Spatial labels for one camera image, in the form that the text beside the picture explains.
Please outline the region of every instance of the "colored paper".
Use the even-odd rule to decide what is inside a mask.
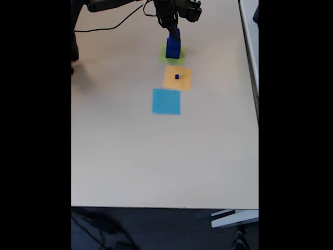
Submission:
[[[158,114],[181,114],[181,92],[177,90],[153,89],[152,112]]]
[[[158,61],[165,64],[172,64],[172,65],[184,65],[184,58],[185,58],[185,52],[186,52],[186,46],[181,45],[181,54],[179,56],[179,59],[174,58],[166,58],[165,54],[167,53],[167,43],[162,43],[161,45],[161,51],[158,58]]]
[[[176,90],[190,90],[192,79],[192,69],[182,66],[167,65],[164,73],[163,87]]]

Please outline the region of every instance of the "green square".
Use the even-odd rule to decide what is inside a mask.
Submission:
[[[158,58],[158,61],[165,64],[171,64],[171,65],[178,65],[182,66],[184,65],[184,58],[185,58],[185,52],[186,52],[186,46],[181,45],[181,54],[179,56],[179,59],[174,58],[166,58],[165,54],[167,53],[167,43],[162,43],[161,45],[161,52],[160,56]]]

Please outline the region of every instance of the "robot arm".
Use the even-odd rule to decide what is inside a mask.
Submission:
[[[86,5],[90,12],[118,8],[122,5],[141,0],[71,0],[71,32],[72,32],[72,61],[79,59],[79,50],[76,44],[74,28],[83,5]],[[198,0],[153,0],[156,8],[158,23],[168,29],[171,36],[178,41],[177,24],[178,14],[189,22],[199,20],[201,15],[201,2]]]

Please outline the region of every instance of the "blue square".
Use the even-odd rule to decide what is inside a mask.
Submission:
[[[153,89],[152,112],[157,114],[181,114],[181,92],[177,90]]]

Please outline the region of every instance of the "floor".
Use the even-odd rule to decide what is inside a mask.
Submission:
[[[148,209],[148,208],[87,208],[117,221],[129,232],[140,250],[232,250],[236,227],[212,229],[210,209]],[[94,237],[101,241],[99,231],[73,214]],[[250,250],[258,250],[258,222],[245,225]],[[121,234],[108,235],[105,245],[126,242]],[[72,220],[72,249],[98,250],[93,241]]]

